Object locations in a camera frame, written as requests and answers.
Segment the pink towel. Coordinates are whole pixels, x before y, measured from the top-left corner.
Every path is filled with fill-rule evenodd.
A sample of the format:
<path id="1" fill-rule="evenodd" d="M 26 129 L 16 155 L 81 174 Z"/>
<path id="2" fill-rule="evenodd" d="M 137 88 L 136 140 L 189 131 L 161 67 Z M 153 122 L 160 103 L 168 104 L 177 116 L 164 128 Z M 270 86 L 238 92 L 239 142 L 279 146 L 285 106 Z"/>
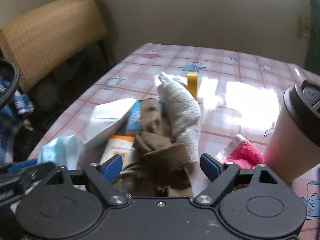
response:
<path id="1" fill-rule="evenodd" d="M 241 134 L 237 134 L 215 159 L 223 164 L 233 162 L 245 169 L 255 169 L 258 164 L 266 164 L 262 154 Z"/>

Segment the paper cup black lid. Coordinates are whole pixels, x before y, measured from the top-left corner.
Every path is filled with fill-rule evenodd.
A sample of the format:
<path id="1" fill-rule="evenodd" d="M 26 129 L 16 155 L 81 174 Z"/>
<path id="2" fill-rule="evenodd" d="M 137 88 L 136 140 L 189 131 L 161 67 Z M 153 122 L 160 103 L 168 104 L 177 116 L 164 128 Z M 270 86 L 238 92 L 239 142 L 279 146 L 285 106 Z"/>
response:
<path id="1" fill-rule="evenodd" d="M 285 90 L 266 164 L 290 183 L 319 164 L 319 85 L 304 80 Z"/>

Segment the orange tissue pack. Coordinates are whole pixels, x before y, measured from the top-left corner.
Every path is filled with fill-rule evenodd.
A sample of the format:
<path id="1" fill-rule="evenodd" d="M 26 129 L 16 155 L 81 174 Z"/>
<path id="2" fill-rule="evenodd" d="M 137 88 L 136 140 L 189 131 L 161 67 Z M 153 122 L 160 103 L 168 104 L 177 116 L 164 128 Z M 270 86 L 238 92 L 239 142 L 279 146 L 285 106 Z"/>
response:
<path id="1" fill-rule="evenodd" d="M 99 164 L 103 164 L 116 154 L 122 157 L 123 168 L 133 163 L 135 161 L 135 149 L 133 148 L 134 140 L 135 138 L 130 136 L 111 136 L 106 144 Z"/>

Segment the blue plaid cloth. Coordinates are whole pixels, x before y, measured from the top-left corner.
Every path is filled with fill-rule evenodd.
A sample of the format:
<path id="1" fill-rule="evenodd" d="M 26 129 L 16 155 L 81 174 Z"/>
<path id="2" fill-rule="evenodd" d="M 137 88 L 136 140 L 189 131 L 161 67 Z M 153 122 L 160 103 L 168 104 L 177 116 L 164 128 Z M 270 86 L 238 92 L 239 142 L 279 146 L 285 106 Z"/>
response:
<path id="1" fill-rule="evenodd" d="M 1 163 L 13 161 L 14 141 L 26 116 L 33 113 L 34 105 L 27 94 L 15 90 L 9 102 L 1 108 Z"/>

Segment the white knitted towel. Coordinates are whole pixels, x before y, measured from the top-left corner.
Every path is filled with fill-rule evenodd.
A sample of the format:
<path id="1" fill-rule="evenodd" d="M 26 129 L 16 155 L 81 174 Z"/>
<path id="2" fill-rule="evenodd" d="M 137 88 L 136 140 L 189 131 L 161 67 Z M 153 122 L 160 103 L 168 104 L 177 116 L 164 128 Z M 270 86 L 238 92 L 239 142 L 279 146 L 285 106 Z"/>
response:
<path id="1" fill-rule="evenodd" d="M 198 102 L 182 83 L 167 75 L 159 74 L 157 87 L 161 102 L 167 111 L 173 139 L 184 144 L 190 162 L 199 161 L 200 117 Z"/>

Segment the brown cloth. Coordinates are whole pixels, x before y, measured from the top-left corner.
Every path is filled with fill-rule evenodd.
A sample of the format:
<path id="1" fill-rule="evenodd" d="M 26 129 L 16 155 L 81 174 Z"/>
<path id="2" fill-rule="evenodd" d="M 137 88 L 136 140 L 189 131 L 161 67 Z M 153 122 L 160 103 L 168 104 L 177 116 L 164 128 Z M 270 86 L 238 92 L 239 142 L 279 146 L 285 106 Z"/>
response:
<path id="1" fill-rule="evenodd" d="M 134 197 L 194 197 L 186 167 L 190 157 L 183 143 L 171 139 L 169 120 L 156 99 L 140 102 L 142 130 L 133 142 L 134 162 L 113 182 L 120 192 Z"/>

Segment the white face mask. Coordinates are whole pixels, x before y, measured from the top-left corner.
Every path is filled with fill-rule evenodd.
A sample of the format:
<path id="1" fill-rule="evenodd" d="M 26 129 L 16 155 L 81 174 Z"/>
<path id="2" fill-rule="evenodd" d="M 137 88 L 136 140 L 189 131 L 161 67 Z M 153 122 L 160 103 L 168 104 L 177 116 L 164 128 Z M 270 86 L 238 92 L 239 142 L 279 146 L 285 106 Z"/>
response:
<path id="1" fill-rule="evenodd" d="M 121 128 L 136 101 L 134 98 L 124 98 L 94 107 L 88 124 L 80 134 L 82 146 L 78 166 L 100 161 L 109 137 Z"/>

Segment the woven rattan chair back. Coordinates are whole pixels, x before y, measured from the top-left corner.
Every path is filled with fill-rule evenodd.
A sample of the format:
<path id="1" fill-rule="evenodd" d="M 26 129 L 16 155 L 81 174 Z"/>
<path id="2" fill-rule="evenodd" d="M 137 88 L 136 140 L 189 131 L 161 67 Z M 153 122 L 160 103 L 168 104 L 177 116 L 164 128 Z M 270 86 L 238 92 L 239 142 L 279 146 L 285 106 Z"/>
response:
<path id="1" fill-rule="evenodd" d="M 107 35 L 95 0 L 57 0 L 1 28 L 3 56 L 20 71 L 24 92 L 61 63 Z"/>

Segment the wall power outlet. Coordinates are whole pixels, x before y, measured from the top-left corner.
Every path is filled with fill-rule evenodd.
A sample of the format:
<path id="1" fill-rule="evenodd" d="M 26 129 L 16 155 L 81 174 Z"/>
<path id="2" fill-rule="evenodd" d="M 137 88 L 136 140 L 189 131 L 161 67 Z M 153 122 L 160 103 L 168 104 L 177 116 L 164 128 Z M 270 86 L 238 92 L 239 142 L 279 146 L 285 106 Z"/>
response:
<path id="1" fill-rule="evenodd" d="M 302 17 L 302 35 L 304 38 L 310 37 L 310 21 L 308 15 Z"/>

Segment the yellow tape roll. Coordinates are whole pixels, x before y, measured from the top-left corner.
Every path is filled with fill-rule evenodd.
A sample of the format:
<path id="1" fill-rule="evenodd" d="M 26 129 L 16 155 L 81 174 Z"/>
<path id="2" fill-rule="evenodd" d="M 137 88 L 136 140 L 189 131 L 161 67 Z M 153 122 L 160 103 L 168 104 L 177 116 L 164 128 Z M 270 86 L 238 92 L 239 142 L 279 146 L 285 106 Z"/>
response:
<path id="1" fill-rule="evenodd" d="M 187 89 L 191 95 L 197 98 L 197 73 L 187 72 Z"/>

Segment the blue tissue pack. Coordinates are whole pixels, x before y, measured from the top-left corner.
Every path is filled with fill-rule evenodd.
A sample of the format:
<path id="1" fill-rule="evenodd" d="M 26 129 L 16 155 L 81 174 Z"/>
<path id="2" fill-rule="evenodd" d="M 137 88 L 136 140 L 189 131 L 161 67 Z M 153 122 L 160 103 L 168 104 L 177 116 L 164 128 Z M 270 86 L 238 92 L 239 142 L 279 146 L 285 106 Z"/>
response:
<path id="1" fill-rule="evenodd" d="M 126 124 L 125 134 L 127 136 L 134 136 L 137 132 L 141 132 L 141 101 L 137 100 L 131 108 L 130 115 Z"/>

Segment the light blue face mask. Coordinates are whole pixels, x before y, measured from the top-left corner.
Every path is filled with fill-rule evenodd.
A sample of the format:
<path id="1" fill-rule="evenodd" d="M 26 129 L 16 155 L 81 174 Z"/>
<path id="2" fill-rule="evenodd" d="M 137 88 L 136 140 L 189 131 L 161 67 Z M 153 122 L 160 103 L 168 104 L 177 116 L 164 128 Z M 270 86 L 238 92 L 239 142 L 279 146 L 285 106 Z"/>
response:
<path id="1" fill-rule="evenodd" d="M 82 148 L 83 143 L 76 135 L 57 137 L 40 149 L 37 163 L 51 162 L 56 166 L 76 170 Z"/>

